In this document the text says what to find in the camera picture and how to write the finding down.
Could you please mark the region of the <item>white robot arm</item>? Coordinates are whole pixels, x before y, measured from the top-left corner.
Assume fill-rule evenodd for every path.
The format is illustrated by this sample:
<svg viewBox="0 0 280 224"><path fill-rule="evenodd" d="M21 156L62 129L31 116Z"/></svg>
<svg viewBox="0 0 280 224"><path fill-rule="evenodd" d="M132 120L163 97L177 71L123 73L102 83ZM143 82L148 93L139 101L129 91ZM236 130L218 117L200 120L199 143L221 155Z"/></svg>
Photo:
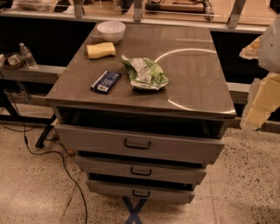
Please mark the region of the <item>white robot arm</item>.
<svg viewBox="0 0 280 224"><path fill-rule="evenodd" d="M280 14L239 56L258 59L258 66L269 72L258 82L257 89L251 88L241 117L243 130L257 130L280 107Z"/></svg>

